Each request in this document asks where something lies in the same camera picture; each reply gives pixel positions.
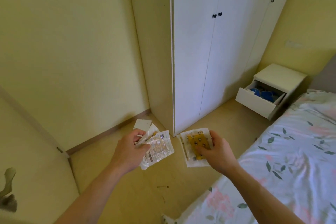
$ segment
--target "white nightstand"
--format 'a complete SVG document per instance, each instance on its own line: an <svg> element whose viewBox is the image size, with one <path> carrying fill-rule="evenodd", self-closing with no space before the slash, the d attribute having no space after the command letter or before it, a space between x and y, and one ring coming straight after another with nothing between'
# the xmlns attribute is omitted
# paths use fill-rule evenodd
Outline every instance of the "white nightstand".
<svg viewBox="0 0 336 224"><path fill-rule="evenodd" d="M306 76L306 74L292 69L271 64L255 74L249 86L244 89L239 88L236 101L271 120L276 111L288 100ZM274 91L280 97L274 103L267 101L250 90L257 86Z"/></svg>

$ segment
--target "gray headboard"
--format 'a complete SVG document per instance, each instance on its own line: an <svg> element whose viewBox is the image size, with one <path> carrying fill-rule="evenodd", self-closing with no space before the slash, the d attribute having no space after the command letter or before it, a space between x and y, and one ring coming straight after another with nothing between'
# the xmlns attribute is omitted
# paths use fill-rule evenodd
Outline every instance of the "gray headboard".
<svg viewBox="0 0 336 224"><path fill-rule="evenodd" d="M336 55L331 58L321 73L314 77L309 88L336 93Z"/></svg>

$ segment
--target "white card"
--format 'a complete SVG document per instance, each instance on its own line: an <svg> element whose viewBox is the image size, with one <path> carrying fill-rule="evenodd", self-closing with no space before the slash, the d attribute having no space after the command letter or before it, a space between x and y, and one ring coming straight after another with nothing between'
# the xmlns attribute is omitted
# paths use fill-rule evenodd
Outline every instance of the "white card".
<svg viewBox="0 0 336 224"><path fill-rule="evenodd" d="M133 129L138 128L144 131L148 131L149 127L151 126L151 123L152 123L151 120L137 119Z"/></svg>

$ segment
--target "hand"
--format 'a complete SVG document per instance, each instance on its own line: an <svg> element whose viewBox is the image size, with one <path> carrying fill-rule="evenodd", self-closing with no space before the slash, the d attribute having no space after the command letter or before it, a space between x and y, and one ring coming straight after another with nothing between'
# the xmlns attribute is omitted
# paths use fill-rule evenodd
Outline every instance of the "hand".
<svg viewBox="0 0 336 224"><path fill-rule="evenodd" d="M214 148L207 150L202 146L196 146L196 150L202 154L212 166L212 168L225 176L229 176L240 167L235 158L229 143L221 138L216 132L210 130L210 135Z"/></svg>
<svg viewBox="0 0 336 224"><path fill-rule="evenodd" d="M144 144L138 149L134 143L139 141L146 132L141 129L133 129L133 131L118 141L112 156L111 164L121 169L123 175L138 167L146 154L151 148L149 144Z"/></svg>

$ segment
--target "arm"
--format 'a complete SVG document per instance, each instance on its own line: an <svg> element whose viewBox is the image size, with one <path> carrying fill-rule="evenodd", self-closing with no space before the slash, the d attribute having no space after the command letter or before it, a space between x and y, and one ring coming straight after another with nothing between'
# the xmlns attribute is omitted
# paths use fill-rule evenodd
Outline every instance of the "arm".
<svg viewBox="0 0 336 224"><path fill-rule="evenodd" d="M143 130L134 129L118 141L109 165L59 217L55 224L94 224L98 222L119 179L138 167L146 151L149 150L150 146L148 144L138 149L134 146L134 142L140 139L137 135L144 135L145 133Z"/></svg>
<svg viewBox="0 0 336 224"><path fill-rule="evenodd" d="M210 134L214 148L207 150L198 146L197 150L206 157L208 163L216 171L227 176L232 181L259 224L304 224L299 217L239 165L229 143L224 138L221 138L212 130Z"/></svg>

